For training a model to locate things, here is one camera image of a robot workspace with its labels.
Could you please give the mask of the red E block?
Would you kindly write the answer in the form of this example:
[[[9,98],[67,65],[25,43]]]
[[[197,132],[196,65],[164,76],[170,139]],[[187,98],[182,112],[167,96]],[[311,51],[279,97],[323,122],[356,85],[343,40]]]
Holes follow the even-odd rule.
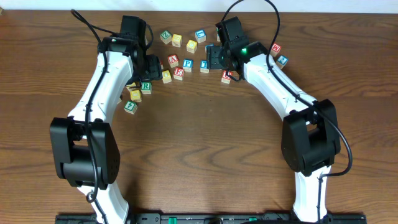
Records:
[[[182,81],[183,80],[183,76],[184,76],[184,69],[182,69],[180,67],[175,67],[174,79]]]

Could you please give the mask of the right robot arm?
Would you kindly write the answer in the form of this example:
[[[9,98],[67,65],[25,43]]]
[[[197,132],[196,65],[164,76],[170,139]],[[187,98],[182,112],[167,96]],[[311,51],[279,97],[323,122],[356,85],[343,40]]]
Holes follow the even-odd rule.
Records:
[[[206,60],[212,70],[237,72],[276,110],[282,120],[282,155],[295,173],[295,216],[302,222],[321,221],[327,215],[326,181],[341,150],[334,104],[301,90],[260,42],[209,46]]]

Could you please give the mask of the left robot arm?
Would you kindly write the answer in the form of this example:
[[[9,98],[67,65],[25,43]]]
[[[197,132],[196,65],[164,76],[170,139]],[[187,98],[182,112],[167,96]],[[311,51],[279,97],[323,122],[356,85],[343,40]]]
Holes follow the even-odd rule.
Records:
[[[104,38],[82,98],[66,118],[50,124],[56,173],[85,194],[97,223],[127,220],[129,204],[116,182],[120,153],[111,123],[126,85],[162,76],[158,57],[146,53],[145,43],[139,37]]]

